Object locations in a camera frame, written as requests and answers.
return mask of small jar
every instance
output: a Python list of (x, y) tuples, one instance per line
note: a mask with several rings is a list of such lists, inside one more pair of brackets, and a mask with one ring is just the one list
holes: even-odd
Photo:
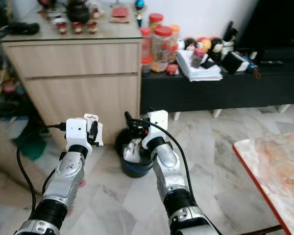
[(72, 23), (73, 26), (73, 32), (76, 34), (80, 34), (83, 32), (83, 27), (82, 27), (82, 23), (81, 22), (73, 22)]
[(151, 56), (151, 30), (147, 27), (141, 27), (141, 33), (143, 35), (142, 57), (146, 59)]
[(167, 26), (157, 26), (152, 36), (151, 69), (164, 72), (169, 64), (170, 42), (172, 29)]
[(97, 31), (96, 26), (97, 26), (97, 23), (96, 23), (96, 22), (89, 21), (89, 22), (87, 23), (88, 32), (91, 33), (91, 34), (96, 33), (96, 31)]
[(159, 13), (152, 13), (149, 15), (149, 28), (151, 32), (154, 32), (154, 29), (157, 26), (162, 25), (163, 15)]
[(180, 26), (171, 24), (169, 27), (172, 29), (171, 46), (175, 46), (177, 44), (177, 40), (180, 37)]
[(152, 62), (152, 56), (148, 58), (142, 58), (142, 76), (145, 77), (150, 74), (150, 65)]
[(192, 63), (191, 63), (192, 67), (198, 69), (200, 67), (201, 61), (204, 58), (205, 54), (206, 54), (206, 51), (204, 49), (196, 48), (192, 55)]
[(67, 23), (66, 22), (59, 22), (57, 23), (58, 31), (60, 34), (67, 33)]
[(176, 52), (177, 52), (178, 45), (176, 44), (175, 46), (172, 46), (170, 48), (170, 57), (169, 57), (169, 62), (173, 63), (176, 60)]

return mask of stack of papers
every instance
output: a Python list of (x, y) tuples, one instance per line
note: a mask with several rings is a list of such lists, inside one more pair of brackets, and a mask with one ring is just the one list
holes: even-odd
[[(208, 69), (204, 69), (203, 67), (199, 67), (198, 69), (191, 66), (192, 63), (192, 55), (193, 51), (188, 50), (179, 50), (177, 52), (176, 61), (180, 66), (182, 72), (188, 79), (193, 81), (219, 81), (222, 79), (222, 75), (220, 74), (221, 69), (218, 65), (213, 65)], [(207, 59), (207, 54), (205, 54), (203, 58), (203, 62)]]

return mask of electrical cord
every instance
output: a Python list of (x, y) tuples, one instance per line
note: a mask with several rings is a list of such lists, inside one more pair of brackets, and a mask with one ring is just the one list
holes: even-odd
[(162, 127), (150, 122), (150, 121), (145, 121), (145, 120), (140, 120), (140, 119), (128, 119), (127, 121), (130, 121), (130, 122), (134, 122), (134, 123), (137, 123), (137, 124), (147, 124), (147, 125), (150, 125), (150, 126), (154, 126), (156, 128), (158, 128), (159, 130), (161, 130), (163, 133), (165, 133), (167, 136), (169, 136), (169, 138), (176, 144), (176, 146), (178, 147), (178, 149), (180, 150), (181, 152), (181, 155), (182, 155), (182, 158), (183, 158), (183, 162), (184, 162), (184, 166), (185, 166), (185, 171), (186, 171), (186, 178), (187, 178), (187, 183), (188, 183), (188, 188), (190, 190), (190, 194), (191, 194), (191, 197), (194, 201), (195, 200), (195, 197), (194, 197), (194, 194), (193, 194), (193, 188), (192, 188), (192, 183), (191, 183), (191, 178), (190, 178), (190, 172), (188, 170), (188, 166), (187, 166), (187, 161), (186, 161), (186, 158), (185, 158), (185, 154), (184, 154), (184, 151), (182, 149), (182, 147), (180, 146), (180, 144), (177, 142), (177, 140), (168, 132), (166, 131), (165, 129), (163, 129)]
[(55, 173), (55, 169), (52, 170), (52, 172), (50, 173), (50, 175), (46, 178), (44, 185), (43, 185), (43, 189), (42, 189), (42, 194), (44, 195), (45, 191), (46, 191), (46, 186), (47, 183), (49, 181), (49, 179), (52, 177), (52, 175)]
[(29, 190), (30, 190), (30, 194), (31, 194), (31, 200), (32, 200), (32, 204), (31, 204), (31, 214), (34, 213), (35, 211), (35, 207), (36, 207), (36, 194), (35, 194), (35, 189), (34, 189), (34, 186), (32, 184), (32, 182), (30, 181), (30, 178), (28, 177), (26, 171), (24, 170), (24, 167), (22, 165), (22, 161), (21, 161), (21, 156), (20, 156), (20, 151), (21, 151), (21, 146), (22, 144), (24, 143), (24, 141), (32, 136), (33, 134), (39, 132), (39, 131), (42, 131), (42, 130), (46, 130), (48, 128), (58, 128), (60, 125), (50, 125), (50, 126), (44, 126), (44, 127), (41, 127), (41, 128), (38, 128), (32, 132), (30, 132), (29, 134), (27, 134), (23, 139), (22, 141), (20, 142), (17, 150), (16, 150), (16, 159), (17, 159), (17, 162), (18, 162), (18, 165), (19, 165), (19, 168), (20, 168), (20, 171), (22, 173), (22, 175), (24, 176), (24, 178), (26, 179), (26, 182), (29, 186)]

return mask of red table edge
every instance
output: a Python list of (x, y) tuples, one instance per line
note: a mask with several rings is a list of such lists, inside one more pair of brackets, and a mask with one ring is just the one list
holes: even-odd
[(271, 201), (269, 200), (269, 198), (267, 197), (267, 195), (265, 194), (265, 192), (263, 191), (263, 189), (261, 188), (260, 184), (258, 183), (257, 179), (254, 177), (253, 173), (251, 172), (251, 170), (248, 168), (248, 166), (246, 165), (246, 163), (244, 162), (244, 160), (242, 159), (242, 157), (240, 156), (238, 150), (235, 148), (234, 145), (232, 145), (232, 148), (234, 150), (234, 152), (236, 153), (236, 156), (238, 156), (238, 158), (240, 159), (242, 165), (244, 166), (245, 170), (248, 172), (249, 176), (251, 177), (251, 179), (253, 180), (254, 184), (256, 185), (256, 187), (259, 189), (259, 191), (261, 192), (262, 196), (264, 197), (264, 199), (266, 200), (267, 204), (269, 205), (269, 207), (271, 208), (274, 216), (276, 217), (276, 219), (278, 220), (278, 222), (281, 224), (283, 230), (286, 232), (287, 235), (292, 235), (288, 229), (288, 227), (285, 225), (284, 221), (282, 220), (282, 218), (279, 216), (278, 212), (276, 211), (276, 209), (274, 208), (273, 204), (271, 203)]

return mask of wooden cabinet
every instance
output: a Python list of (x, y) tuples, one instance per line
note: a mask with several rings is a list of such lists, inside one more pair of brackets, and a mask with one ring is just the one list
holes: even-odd
[[(134, 12), (130, 23), (97, 20), (96, 34), (60, 35), (34, 9), (25, 22), (38, 22), (35, 35), (8, 35), (3, 48), (46, 125), (96, 114), (103, 142), (114, 143), (125, 128), (124, 112), (140, 112), (141, 41)], [(107, 16), (111, 8), (106, 7)], [(64, 133), (53, 134), (65, 146)]]

